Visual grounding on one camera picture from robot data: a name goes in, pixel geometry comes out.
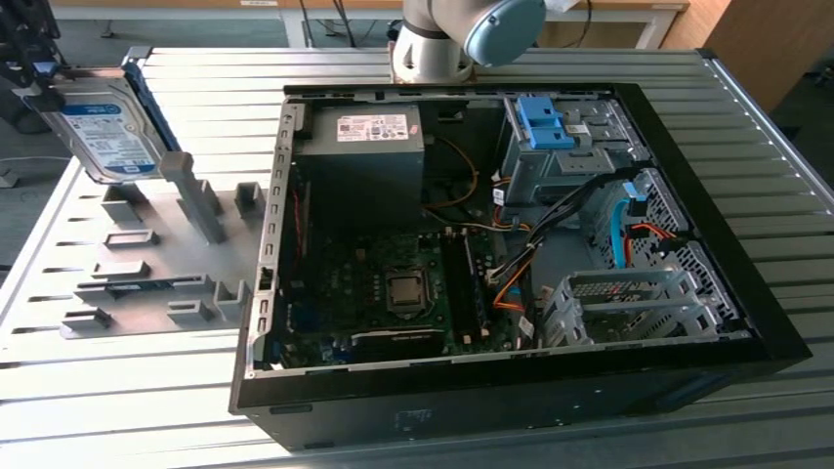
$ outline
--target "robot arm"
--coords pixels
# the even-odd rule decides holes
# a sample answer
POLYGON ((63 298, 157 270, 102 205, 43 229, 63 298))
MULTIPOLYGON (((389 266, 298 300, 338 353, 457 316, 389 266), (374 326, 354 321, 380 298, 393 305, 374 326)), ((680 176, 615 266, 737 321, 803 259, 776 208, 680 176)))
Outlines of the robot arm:
POLYGON ((542 0, 405 0, 393 72, 406 83, 464 81, 472 61, 509 63, 544 25, 542 0))

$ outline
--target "white desk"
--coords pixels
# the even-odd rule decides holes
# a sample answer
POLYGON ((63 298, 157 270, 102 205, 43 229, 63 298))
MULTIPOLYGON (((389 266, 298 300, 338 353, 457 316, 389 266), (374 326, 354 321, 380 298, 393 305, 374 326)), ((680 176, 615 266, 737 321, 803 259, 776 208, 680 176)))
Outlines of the white desk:
MULTIPOLYGON (((640 10, 593 10, 593 22, 644 23, 639 36, 637 49, 656 49, 683 5, 655 5, 664 8, 640 10)), ((58 20, 282 20, 286 28, 289 47, 305 46, 304 15, 298 8, 113 8, 53 6, 58 20)), ((352 9, 346 11, 350 20, 400 20, 401 9, 352 9)), ((310 20, 338 20, 336 10, 306 9, 310 20)), ((585 10, 569 10, 563 14, 548 13, 546 21, 584 22, 585 10)))

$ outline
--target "metal slotted table surface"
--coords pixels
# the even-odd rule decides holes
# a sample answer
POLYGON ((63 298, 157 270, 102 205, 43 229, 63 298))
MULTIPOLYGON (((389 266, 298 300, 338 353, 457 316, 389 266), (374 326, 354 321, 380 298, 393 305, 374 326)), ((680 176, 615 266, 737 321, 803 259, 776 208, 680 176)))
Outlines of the metal slotted table surface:
MULTIPOLYGON (((284 85, 388 81, 381 50, 157 49, 144 73, 216 190, 266 178, 284 85)), ((236 330, 58 336, 87 246, 55 242, 109 224, 73 162, 0 294, 1 467, 834 467, 832 197, 720 64, 538 50, 478 79, 641 85, 813 357, 665 415, 289 454, 226 412, 236 330)))

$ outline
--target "orange wire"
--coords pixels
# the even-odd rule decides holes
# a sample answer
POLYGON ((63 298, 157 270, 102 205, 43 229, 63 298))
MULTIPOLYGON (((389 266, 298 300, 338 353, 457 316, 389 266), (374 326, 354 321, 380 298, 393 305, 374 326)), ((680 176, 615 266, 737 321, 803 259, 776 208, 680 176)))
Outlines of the orange wire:
POLYGON ((492 306, 494 308, 502 308, 505 310, 514 310, 524 312, 524 307, 521 305, 516 305, 514 303, 493 303, 492 306))
POLYGON ((655 227, 649 223, 637 223, 636 225, 632 225, 632 228, 645 228, 645 229, 651 230, 651 232, 655 233, 660 237, 675 237, 665 230, 663 230, 661 228, 655 227))
POLYGON ((529 262, 532 262, 532 256, 529 256, 526 261, 521 264, 521 266, 518 267, 516 272, 509 277, 509 281, 506 281, 506 284, 500 289, 500 291, 497 292, 497 296, 494 296, 494 299, 492 300, 492 305, 498 305, 501 303, 500 299, 504 297, 504 295, 506 294, 506 290, 509 290, 509 287, 512 286, 512 284, 516 282, 516 280, 521 276, 521 273, 524 272, 524 269, 529 266, 529 262))
MULTIPOLYGON (((500 207, 497 205, 494 205, 494 211, 492 212, 492 225, 494 225, 494 227, 497 227, 497 228, 509 228, 509 227, 512 227, 512 225, 508 224, 508 223, 505 223, 505 224, 500 223, 500 220, 497 219, 497 212, 498 211, 500 211, 500 207)), ((518 227, 525 232, 529 231, 529 225, 526 223, 518 223, 518 227)))
POLYGON ((628 234, 623 237, 623 250, 625 251, 625 267, 631 265, 631 238, 628 234))
POLYGON ((469 171, 472 172, 472 183, 469 184, 469 190, 466 191, 466 193, 464 193, 461 197, 456 198, 454 200, 446 200, 445 202, 426 203, 425 205, 422 205, 425 208, 442 208, 442 207, 450 207, 452 205, 457 205, 460 202, 462 202, 472 196, 473 190, 477 189, 477 170, 473 168, 472 160, 469 159, 464 151, 460 149, 460 147, 452 144, 450 140, 442 137, 437 137, 437 136, 434 136, 433 139, 442 142, 445 145, 448 145, 452 148, 453 151, 457 152, 457 155, 466 162, 466 165, 469 166, 469 171))

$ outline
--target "motherboard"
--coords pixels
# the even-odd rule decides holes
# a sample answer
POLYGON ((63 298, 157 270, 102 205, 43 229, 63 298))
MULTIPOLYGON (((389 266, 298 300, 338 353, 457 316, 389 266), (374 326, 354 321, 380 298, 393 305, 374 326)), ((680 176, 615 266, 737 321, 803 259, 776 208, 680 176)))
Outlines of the motherboard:
POLYGON ((477 229, 322 241, 310 292, 290 305, 286 365, 508 350, 510 319, 486 308, 490 235, 477 229))

